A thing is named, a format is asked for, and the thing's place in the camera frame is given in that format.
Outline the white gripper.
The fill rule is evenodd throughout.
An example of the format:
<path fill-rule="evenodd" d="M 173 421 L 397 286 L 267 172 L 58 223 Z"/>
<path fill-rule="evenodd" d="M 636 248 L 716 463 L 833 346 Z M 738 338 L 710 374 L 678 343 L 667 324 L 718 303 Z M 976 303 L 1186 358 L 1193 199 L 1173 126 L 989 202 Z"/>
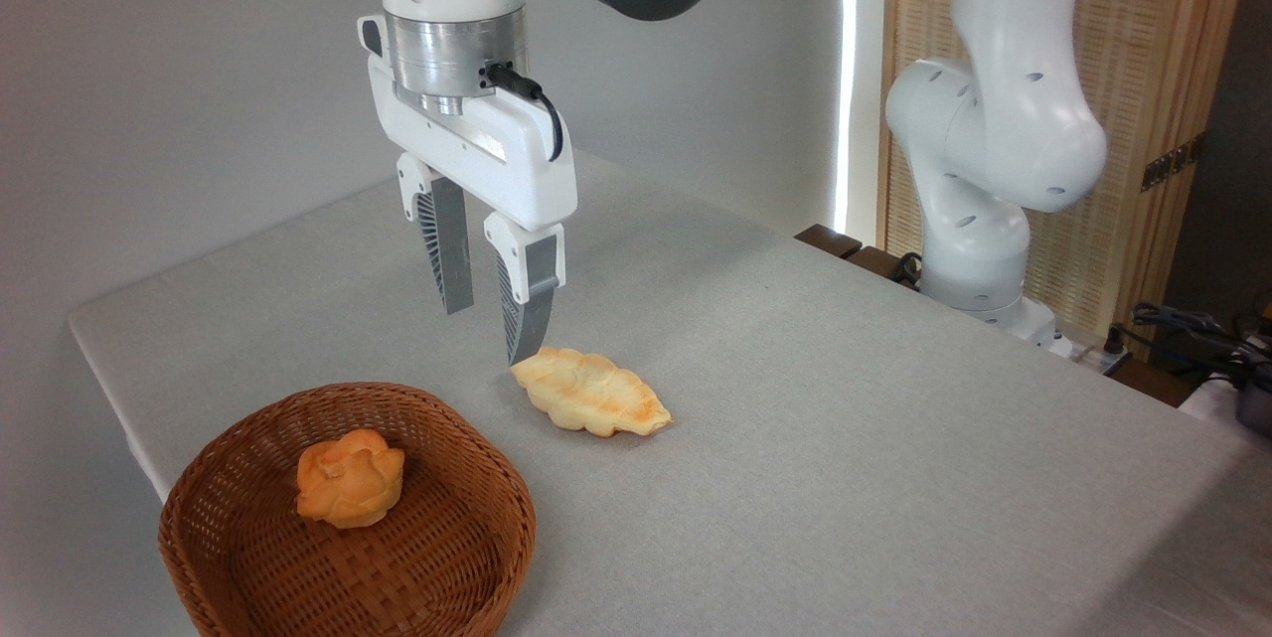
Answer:
<path fill-rule="evenodd" d="M 474 303 L 467 189 L 499 212 L 483 221 L 483 234 L 497 256 L 508 362 L 534 356 L 550 328 L 555 289 L 566 284 L 558 223 L 577 210 L 566 125 L 502 89 L 463 99 L 459 114 L 426 111 L 418 94 L 396 84 L 385 17 L 360 18 L 359 36 L 370 53 L 382 128 L 404 151 L 397 161 L 401 205 L 422 233 L 441 306 L 457 314 Z"/>

